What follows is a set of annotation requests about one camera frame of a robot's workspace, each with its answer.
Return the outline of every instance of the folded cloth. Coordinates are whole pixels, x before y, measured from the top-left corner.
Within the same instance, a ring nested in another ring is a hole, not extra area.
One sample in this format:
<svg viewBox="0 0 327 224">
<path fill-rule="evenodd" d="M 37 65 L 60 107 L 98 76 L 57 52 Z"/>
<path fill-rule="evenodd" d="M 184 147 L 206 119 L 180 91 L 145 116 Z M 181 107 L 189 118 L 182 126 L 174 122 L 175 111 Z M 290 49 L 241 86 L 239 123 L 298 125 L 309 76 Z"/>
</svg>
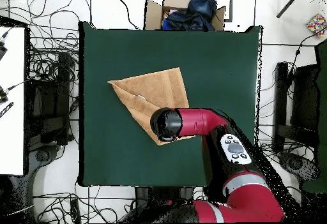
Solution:
<svg viewBox="0 0 327 224">
<path fill-rule="evenodd" d="M 152 114 L 164 107 L 188 108 L 188 100 L 179 68 L 108 81 L 114 88 L 121 102 L 130 111 L 133 118 L 142 126 L 156 144 L 161 142 L 152 132 L 150 118 Z"/>
</svg>

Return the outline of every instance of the green tabletop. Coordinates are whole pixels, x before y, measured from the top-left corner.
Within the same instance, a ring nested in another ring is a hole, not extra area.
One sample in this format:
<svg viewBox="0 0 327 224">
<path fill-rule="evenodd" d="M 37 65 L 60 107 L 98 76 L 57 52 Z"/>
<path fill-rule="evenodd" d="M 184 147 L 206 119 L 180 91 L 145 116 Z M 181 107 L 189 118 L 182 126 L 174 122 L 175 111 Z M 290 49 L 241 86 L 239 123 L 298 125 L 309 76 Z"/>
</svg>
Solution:
<svg viewBox="0 0 327 224">
<path fill-rule="evenodd" d="M 254 140 L 258 27 L 247 33 L 129 31 L 97 30 L 83 22 L 80 40 L 84 40 L 80 50 L 84 186 L 208 183 L 201 138 L 156 145 L 120 102 L 109 80 L 179 67 L 190 107 L 223 110 Z"/>
<path fill-rule="evenodd" d="M 318 179 L 303 183 L 303 189 L 311 193 L 327 193 L 327 40 L 315 47 L 320 68 L 317 86 L 320 93 L 317 157 L 321 174 Z"/>
</svg>

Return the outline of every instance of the white floor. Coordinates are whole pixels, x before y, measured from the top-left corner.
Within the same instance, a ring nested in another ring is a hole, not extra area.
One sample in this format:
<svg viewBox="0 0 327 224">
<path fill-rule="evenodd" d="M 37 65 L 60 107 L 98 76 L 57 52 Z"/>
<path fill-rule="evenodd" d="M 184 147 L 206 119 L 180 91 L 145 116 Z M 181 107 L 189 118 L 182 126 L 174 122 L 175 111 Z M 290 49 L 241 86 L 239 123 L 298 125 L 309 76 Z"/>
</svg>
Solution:
<svg viewBox="0 0 327 224">
<path fill-rule="evenodd" d="M 162 0 L 153 0 L 161 4 Z M 228 0 L 217 0 L 219 5 L 226 5 L 227 18 L 229 15 Z M 66 37 L 67 33 L 72 33 L 76 37 L 77 22 L 78 20 L 92 21 L 96 28 L 99 29 L 112 29 L 112 28 L 127 28 L 134 29 L 133 25 L 128 22 L 127 12 L 124 5 L 119 0 L 91 0 L 91 13 L 85 0 L 72 0 L 70 5 L 64 10 L 71 10 L 76 13 L 60 12 L 53 16 L 48 14 L 66 6 L 70 0 L 47 0 L 47 5 L 44 8 L 43 15 L 45 17 L 35 18 L 34 22 L 38 25 L 48 26 L 49 23 L 52 27 L 60 27 L 69 30 L 53 29 L 53 37 Z M 139 28 L 143 28 L 143 15 L 144 15 L 144 2 L 145 0 L 124 0 L 126 3 L 130 20 Z M 289 9 L 278 19 L 277 13 L 283 8 L 288 0 L 233 0 L 232 3 L 232 22 L 225 23 L 226 31 L 245 31 L 249 26 L 261 25 L 264 27 L 262 36 L 262 89 L 270 87 L 273 83 L 272 72 L 276 64 L 281 61 L 293 62 L 295 51 L 298 48 L 301 40 L 311 35 L 312 33 L 307 29 L 306 24 L 317 13 L 321 13 L 327 17 L 327 5 L 325 0 L 296 0 Z M 44 0 L 34 0 L 31 5 L 31 10 L 35 15 L 39 15 L 43 10 Z M 0 0 L 0 15 L 8 16 L 8 7 L 6 0 Z M 28 10 L 26 0 L 10 0 L 11 13 L 10 17 L 13 19 L 26 22 L 25 19 L 30 20 L 28 12 L 16 9 L 15 7 Z M 51 33 L 49 28 L 44 27 L 44 30 Z M 31 32 L 35 37 L 41 36 L 40 32 L 35 26 L 31 26 Z M 305 46 L 301 49 L 301 54 L 296 61 L 297 66 L 316 63 L 314 54 L 314 45 L 323 41 L 324 38 L 318 37 L 310 38 L 305 42 Z M 34 39 L 33 43 L 37 43 L 38 47 L 43 45 L 43 40 Z M 78 95 L 78 87 L 75 86 L 73 95 Z M 274 98 L 274 89 L 261 92 L 261 106 L 271 102 Z M 261 109 L 261 116 L 270 115 L 273 112 L 273 104 L 269 104 Z M 77 110 L 71 117 L 72 119 L 79 118 L 79 111 Z M 260 118 L 260 124 L 273 124 L 273 116 Z M 260 129 L 268 135 L 271 135 L 271 126 L 261 126 Z M 77 121 L 72 121 L 72 130 L 76 139 L 79 136 L 79 126 Z M 264 134 L 260 134 L 261 139 L 267 139 Z M 296 178 L 283 171 L 278 163 L 272 161 L 273 166 L 277 169 L 278 173 L 282 176 L 283 182 L 286 186 L 298 187 Z M 43 167 L 36 175 L 34 183 L 34 196 L 44 194 L 70 192 L 75 190 L 75 182 L 79 172 L 79 150 L 75 142 L 70 142 L 66 146 L 66 151 L 63 157 L 51 163 L 47 167 Z M 118 214 L 118 218 L 125 214 L 124 205 L 130 204 L 135 197 L 134 188 L 132 187 L 118 187 L 118 186 L 102 186 L 100 191 L 98 186 L 90 187 L 89 194 L 91 197 L 90 204 L 94 205 L 94 199 L 98 194 L 96 206 L 98 209 L 111 207 Z M 87 202 L 88 188 L 76 187 L 79 197 L 85 198 Z M 296 200 L 300 200 L 300 194 L 297 191 L 291 191 Z M 53 201 L 53 198 L 36 198 L 35 200 L 35 213 L 42 212 L 45 207 Z M 80 204 L 81 214 L 87 213 L 87 206 Z M 116 219 L 114 213 L 109 210 L 104 211 L 103 215 L 108 221 Z M 46 214 L 43 219 L 51 220 L 53 215 Z M 90 220 L 90 222 L 104 222 L 99 216 Z"/>
</svg>

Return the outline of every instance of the black cable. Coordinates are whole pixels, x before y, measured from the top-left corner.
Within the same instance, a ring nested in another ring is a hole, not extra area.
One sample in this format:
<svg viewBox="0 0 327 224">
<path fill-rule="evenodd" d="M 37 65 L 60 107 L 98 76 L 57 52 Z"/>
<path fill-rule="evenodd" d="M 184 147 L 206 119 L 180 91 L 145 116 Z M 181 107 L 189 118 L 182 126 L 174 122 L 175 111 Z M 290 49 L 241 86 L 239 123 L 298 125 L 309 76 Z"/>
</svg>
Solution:
<svg viewBox="0 0 327 224">
<path fill-rule="evenodd" d="M 128 11 L 128 7 L 127 7 L 126 3 L 125 3 L 123 0 L 120 0 L 120 1 L 121 1 L 121 3 L 123 3 L 123 4 L 125 5 L 125 7 L 126 7 L 126 10 L 127 10 L 127 18 L 128 18 L 129 23 L 131 23 L 131 25 L 133 25 L 134 28 L 136 28 L 136 29 L 139 30 L 139 28 L 136 27 L 136 26 L 135 26 L 135 25 L 130 21 L 130 12 Z"/>
<path fill-rule="evenodd" d="M 5 33 L 2 35 L 2 37 L 0 37 L 0 40 L 5 39 L 5 38 L 7 37 L 7 35 L 8 35 L 8 33 L 10 32 L 10 30 L 12 30 L 13 28 L 14 28 L 14 27 L 9 28 L 9 30 L 7 30 L 7 32 L 5 32 Z"/>
<path fill-rule="evenodd" d="M 294 186 L 287 186 L 286 188 L 292 188 L 292 189 L 296 190 L 301 195 L 303 195 L 308 200 L 308 203 L 310 204 L 310 199 L 301 190 L 299 190 L 298 188 L 295 188 Z"/>
<path fill-rule="evenodd" d="M 291 70 L 290 70 L 290 74 L 293 74 L 293 69 L 294 69 L 294 65 L 295 65 L 295 62 L 296 62 L 296 58 L 297 58 L 297 56 L 301 53 L 301 52 L 300 52 L 300 48 L 302 47 L 303 42 L 304 42 L 305 40 L 307 40 L 307 39 L 309 39 L 309 38 L 311 38 L 311 37 L 317 35 L 318 33 L 323 32 L 323 31 L 326 30 L 326 29 L 327 29 L 327 26 L 326 26 L 325 28 L 321 29 L 320 31 L 318 31 L 318 32 L 316 32 L 316 33 L 314 33 L 314 34 L 312 34 L 312 35 L 310 35 L 310 36 L 304 38 L 304 39 L 301 41 L 301 43 L 300 43 L 300 45 L 299 45 L 297 51 L 295 52 L 295 58 L 294 58 L 293 66 L 292 66 L 292 68 L 291 68 Z"/>
<path fill-rule="evenodd" d="M 267 116 L 259 116 L 259 118 L 266 118 L 266 117 L 272 116 L 274 114 L 274 112 L 275 112 L 275 110 L 272 112 L 272 114 L 267 115 Z"/>
</svg>

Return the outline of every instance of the white desk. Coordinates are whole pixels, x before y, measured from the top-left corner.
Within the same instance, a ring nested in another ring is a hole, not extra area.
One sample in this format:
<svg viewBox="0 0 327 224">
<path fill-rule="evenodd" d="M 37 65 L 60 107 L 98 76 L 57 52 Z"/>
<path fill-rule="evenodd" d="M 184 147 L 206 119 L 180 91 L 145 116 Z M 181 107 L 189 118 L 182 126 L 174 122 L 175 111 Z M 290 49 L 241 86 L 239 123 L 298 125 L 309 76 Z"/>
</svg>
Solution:
<svg viewBox="0 0 327 224">
<path fill-rule="evenodd" d="M 9 28 L 0 27 L 0 36 Z M 13 28 L 4 39 L 8 49 L 0 60 L 0 86 L 7 89 L 24 81 L 24 28 Z M 0 105 L 0 111 L 10 102 L 14 105 L 0 118 L 0 174 L 23 174 L 24 149 L 24 85 L 8 94 L 8 102 Z"/>
</svg>

